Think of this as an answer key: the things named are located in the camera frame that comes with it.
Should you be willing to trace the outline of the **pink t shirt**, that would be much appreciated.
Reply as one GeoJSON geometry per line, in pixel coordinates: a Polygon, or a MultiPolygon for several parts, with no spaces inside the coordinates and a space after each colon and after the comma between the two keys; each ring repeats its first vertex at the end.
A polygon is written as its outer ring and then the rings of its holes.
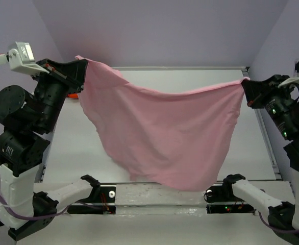
{"type": "Polygon", "coordinates": [[[183,191],[216,182],[240,115],[242,80],[163,93],[101,62],[87,63],[80,105],[106,154],[131,179],[183,191]]]}

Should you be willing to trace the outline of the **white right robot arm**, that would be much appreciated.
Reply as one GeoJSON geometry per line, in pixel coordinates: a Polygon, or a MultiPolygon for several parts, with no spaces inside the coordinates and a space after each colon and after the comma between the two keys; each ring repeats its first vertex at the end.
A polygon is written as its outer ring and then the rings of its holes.
{"type": "Polygon", "coordinates": [[[290,244],[299,244],[299,78],[274,75],[265,81],[241,83],[247,105],[265,109],[282,137],[289,160],[295,202],[276,199],[252,185],[240,174],[228,175],[221,187],[226,200],[234,198],[254,207],[259,218],[275,235],[290,244]]]}

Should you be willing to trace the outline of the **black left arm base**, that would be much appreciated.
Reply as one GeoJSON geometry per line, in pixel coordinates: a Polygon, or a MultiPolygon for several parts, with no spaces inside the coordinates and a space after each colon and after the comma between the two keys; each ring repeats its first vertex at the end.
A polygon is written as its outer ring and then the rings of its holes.
{"type": "Polygon", "coordinates": [[[115,214],[116,213],[116,186],[101,185],[99,190],[92,193],[90,197],[72,204],[67,212],[69,214],[115,214]]]}

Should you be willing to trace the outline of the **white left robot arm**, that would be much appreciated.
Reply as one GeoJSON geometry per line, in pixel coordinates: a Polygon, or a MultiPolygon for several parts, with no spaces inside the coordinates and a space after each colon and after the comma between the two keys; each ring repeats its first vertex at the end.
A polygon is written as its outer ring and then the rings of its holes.
{"type": "Polygon", "coordinates": [[[34,192],[34,182],[50,142],[44,134],[54,130],[65,99],[84,88],[85,59],[57,63],[38,62],[42,71],[33,76],[33,93],[11,85],[0,91],[0,226],[19,241],[34,234],[70,205],[95,201],[100,182],[90,175],[55,191],[34,192]]]}

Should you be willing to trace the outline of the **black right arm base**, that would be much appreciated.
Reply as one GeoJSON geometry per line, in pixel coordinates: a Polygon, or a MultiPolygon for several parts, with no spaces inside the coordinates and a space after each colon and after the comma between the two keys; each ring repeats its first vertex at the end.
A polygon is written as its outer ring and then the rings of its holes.
{"type": "Polygon", "coordinates": [[[208,214],[255,214],[255,208],[233,195],[225,193],[221,185],[213,185],[203,195],[208,214]]]}

